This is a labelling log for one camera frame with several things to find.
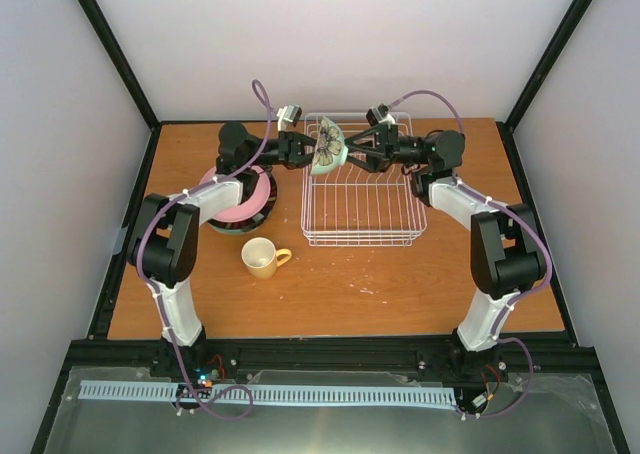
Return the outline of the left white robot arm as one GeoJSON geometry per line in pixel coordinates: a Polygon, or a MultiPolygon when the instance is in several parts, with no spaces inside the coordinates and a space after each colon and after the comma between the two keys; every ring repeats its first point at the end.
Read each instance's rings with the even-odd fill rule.
{"type": "Polygon", "coordinates": [[[296,131],[259,138],[236,121],[222,125],[218,140],[216,170],[207,180],[169,197],[150,194],[143,199],[127,248],[127,261],[151,291],[162,336],[178,346],[172,362],[190,377],[208,364],[207,350],[197,344],[204,327],[190,286],[200,227],[249,196],[257,185],[251,173],[255,166],[306,167],[315,144],[296,131]]]}

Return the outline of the yellow mug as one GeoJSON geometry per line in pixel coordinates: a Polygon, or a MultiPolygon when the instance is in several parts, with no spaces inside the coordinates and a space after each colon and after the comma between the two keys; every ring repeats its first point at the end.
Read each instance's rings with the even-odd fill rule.
{"type": "Polygon", "coordinates": [[[292,258],[292,251],[278,249],[275,244],[263,237],[247,241],[241,250],[241,259],[251,275],[258,279],[272,278],[277,269],[292,258]]]}

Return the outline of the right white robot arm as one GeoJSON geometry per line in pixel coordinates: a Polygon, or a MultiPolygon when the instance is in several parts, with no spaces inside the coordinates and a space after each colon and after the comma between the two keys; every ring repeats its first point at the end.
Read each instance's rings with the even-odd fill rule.
{"type": "Polygon", "coordinates": [[[397,126],[378,124],[347,137],[344,158],[371,173],[402,166],[416,199],[469,231],[476,291],[456,336],[463,351],[479,353],[498,344],[520,300],[550,284],[553,264],[529,206],[496,201],[457,175],[465,143],[456,130],[402,136],[397,126]]]}

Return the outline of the teal ceramic bowl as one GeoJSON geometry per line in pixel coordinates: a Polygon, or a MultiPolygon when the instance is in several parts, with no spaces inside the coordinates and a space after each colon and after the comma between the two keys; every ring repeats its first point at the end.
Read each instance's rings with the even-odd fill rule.
{"type": "Polygon", "coordinates": [[[313,151],[310,175],[331,173],[346,163],[347,156],[348,148],[342,129],[333,120],[323,117],[313,151]]]}

